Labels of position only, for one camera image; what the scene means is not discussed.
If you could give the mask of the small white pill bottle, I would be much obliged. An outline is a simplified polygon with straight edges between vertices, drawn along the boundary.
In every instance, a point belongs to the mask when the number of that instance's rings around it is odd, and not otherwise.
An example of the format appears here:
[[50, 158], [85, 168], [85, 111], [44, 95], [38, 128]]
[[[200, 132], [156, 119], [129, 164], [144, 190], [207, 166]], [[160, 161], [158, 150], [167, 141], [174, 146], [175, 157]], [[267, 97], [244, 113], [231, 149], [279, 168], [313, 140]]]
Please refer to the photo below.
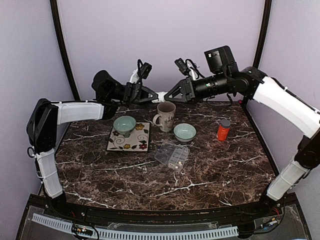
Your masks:
[[166, 100], [165, 100], [166, 94], [167, 94], [167, 92], [164, 92], [164, 91], [157, 92], [157, 99], [152, 100], [152, 103], [158, 104], [158, 103], [166, 102]]

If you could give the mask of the orange bottle grey cap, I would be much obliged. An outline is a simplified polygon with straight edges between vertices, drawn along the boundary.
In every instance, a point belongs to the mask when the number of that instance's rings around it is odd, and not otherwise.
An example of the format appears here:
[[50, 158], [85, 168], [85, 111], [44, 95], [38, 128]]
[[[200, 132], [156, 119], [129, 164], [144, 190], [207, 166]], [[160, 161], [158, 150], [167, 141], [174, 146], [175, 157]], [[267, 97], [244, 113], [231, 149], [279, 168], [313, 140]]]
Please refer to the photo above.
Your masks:
[[230, 130], [231, 122], [227, 119], [221, 120], [216, 137], [219, 141], [225, 141], [228, 137], [229, 130]]

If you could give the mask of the clear plastic pill organizer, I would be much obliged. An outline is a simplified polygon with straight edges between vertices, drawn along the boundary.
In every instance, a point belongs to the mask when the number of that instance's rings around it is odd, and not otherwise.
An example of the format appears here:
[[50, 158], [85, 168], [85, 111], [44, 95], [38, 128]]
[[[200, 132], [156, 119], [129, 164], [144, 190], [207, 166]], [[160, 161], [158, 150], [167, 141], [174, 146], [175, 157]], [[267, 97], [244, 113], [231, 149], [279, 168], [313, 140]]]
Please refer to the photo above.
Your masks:
[[154, 159], [167, 167], [169, 163], [174, 164], [174, 167], [168, 168], [180, 172], [183, 169], [185, 162], [188, 160], [189, 153], [189, 148], [185, 146], [164, 142], [157, 148]]

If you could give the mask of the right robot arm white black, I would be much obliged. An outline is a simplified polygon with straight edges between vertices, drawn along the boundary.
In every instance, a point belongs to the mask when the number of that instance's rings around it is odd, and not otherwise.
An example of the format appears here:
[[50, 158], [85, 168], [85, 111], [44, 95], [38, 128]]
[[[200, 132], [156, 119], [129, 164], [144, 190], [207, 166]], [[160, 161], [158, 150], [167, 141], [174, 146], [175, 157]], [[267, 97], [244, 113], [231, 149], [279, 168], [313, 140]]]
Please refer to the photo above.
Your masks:
[[227, 45], [208, 50], [204, 55], [213, 75], [198, 80], [187, 76], [164, 95], [166, 101], [192, 103], [222, 94], [241, 94], [274, 110], [303, 133], [296, 155], [270, 183], [266, 198], [255, 205], [255, 213], [266, 217], [274, 210], [275, 201], [319, 166], [320, 111], [257, 68], [239, 70]]

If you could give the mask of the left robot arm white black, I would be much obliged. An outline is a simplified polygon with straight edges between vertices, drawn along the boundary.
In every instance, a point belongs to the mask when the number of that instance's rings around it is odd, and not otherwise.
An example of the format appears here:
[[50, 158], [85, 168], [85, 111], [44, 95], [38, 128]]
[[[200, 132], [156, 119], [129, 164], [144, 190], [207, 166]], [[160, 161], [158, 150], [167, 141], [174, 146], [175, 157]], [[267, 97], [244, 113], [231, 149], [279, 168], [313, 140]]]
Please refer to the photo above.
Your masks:
[[64, 193], [55, 160], [57, 127], [71, 122], [108, 120], [120, 106], [157, 100], [159, 95], [142, 84], [146, 77], [147, 73], [143, 72], [136, 76], [135, 82], [121, 84], [106, 70], [101, 70], [94, 76], [91, 85], [95, 99], [50, 101], [41, 98], [37, 102], [26, 127], [30, 142], [27, 152], [35, 158], [38, 177], [50, 198], [58, 198]]

